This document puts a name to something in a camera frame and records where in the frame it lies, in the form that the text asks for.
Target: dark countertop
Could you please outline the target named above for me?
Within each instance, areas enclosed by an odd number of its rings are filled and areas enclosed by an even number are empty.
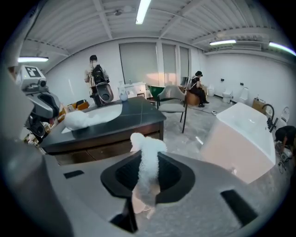
[[[166,117],[143,97],[130,98],[126,102],[117,100],[107,106],[121,103],[123,105],[121,114],[107,123],[62,133],[65,128],[64,121],[62,121],[42,141],[41,147],[46,152],[49,152],[50,148],[56,146],[74,144],[76,142],[99,138],[166,120]],[[92,107],[83,110],[83,112],[89,112],[95,109],[100,108]]]

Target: white bathtub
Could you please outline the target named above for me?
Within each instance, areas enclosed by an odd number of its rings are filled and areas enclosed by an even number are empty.
[[[201,148],[202,156],[251,183],[275,165],[273,138],[266,122],[267,117],[257,110],[235,104],[216,116]]]

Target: backpack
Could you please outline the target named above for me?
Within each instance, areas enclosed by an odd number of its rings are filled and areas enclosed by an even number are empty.
[[[185,87],[186,90],[190,90],[196,85],[197,82],[194,83],[193,85],[191,85],[192,80],[195,79],[195,78],[197,78],[197,76],[195,76],[195,75],[192,76],[192,77],[188,77],[187,84],[186,84],[186,87]]]
[[[92,76],[96,85],[102,82],[107,82],[106,75],[99,64],[92,70]]]

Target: person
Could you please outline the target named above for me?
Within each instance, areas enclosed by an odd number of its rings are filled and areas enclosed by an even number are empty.
[[[204,107],[204,103],[208,104],[208,101],[206,100],[205,92],[201,87],[201,81],[200,78],[203,76],[203,73],[201,71],[197,71],[195,76],[191,79],[191,88],[190,92],[197,95],[199,97],[199,106],[198,107]]]
[[[89,84],[90,93],[92,93],[92,87],[95,86],[92,71],[98,65],[98,58],[96,55],[91,55],[89,58],[89,67],[85,70],[86,77],[84,81]],[[108,74],[104,70],[104,74],[106,75],[107,79],[109,78]]]
[[[293,146],[296,138],[296,128],[294,126],[284,126],[276,131],[276,141],[283,143],[281,152],[284,151],[285,146]]]

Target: black cap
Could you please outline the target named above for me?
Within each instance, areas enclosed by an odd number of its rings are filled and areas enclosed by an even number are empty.
[[[195,74],[195,76],[203,76],[203,73],[201,71],[197,71],[197,73]]]
[[[96,55],[91,55],[90,58],[89,58],[89,61],[97,61],[98,58]]]

